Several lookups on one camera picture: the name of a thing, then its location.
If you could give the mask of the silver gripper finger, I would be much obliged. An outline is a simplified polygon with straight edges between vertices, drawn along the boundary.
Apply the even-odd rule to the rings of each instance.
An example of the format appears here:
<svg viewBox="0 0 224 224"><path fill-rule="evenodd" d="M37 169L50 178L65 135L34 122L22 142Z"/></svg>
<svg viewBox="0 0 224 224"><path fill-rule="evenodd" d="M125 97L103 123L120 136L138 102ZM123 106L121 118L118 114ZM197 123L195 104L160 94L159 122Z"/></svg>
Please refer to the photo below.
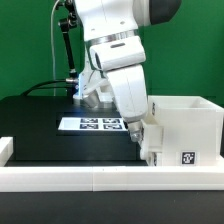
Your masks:
<svg viewBox="0 0 224 224"><path fill-rule="evenodd" d="M133 142L139 142L142 140L143 125L141 121L129 123L128 130L129 130L130 138Z"/></svg>

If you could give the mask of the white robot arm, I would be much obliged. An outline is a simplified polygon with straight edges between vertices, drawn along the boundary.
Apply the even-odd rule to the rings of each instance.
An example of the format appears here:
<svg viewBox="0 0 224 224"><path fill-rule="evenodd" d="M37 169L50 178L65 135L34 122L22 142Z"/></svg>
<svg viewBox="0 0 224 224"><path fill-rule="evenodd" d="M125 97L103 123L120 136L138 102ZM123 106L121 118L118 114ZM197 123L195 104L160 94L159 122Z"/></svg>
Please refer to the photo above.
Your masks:
<svg viewBox="0 0 224 224"><path fill-rule="evenodd" d="M142 63L146 60L137 30L170 21L182 0L73 0L84 29L92 69L102 74L83 80L83 99L99 102L97 90L112 91L115 105L127 124L131 140L142 139L147 94Z"/></svg>

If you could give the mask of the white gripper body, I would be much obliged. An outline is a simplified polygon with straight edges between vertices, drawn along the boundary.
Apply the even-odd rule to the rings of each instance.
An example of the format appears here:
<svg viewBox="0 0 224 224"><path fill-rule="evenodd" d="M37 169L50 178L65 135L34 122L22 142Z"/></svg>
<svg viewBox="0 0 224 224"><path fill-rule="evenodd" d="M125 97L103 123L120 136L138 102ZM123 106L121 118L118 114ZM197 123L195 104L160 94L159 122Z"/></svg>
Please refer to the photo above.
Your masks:
<svg viewBox="0 0 224 224"><path fill-rule="evenodd" d="M111 85L115 104L127 122L137 122L147 114L147 93L141 65L129 66L106 74Z"/></svg>

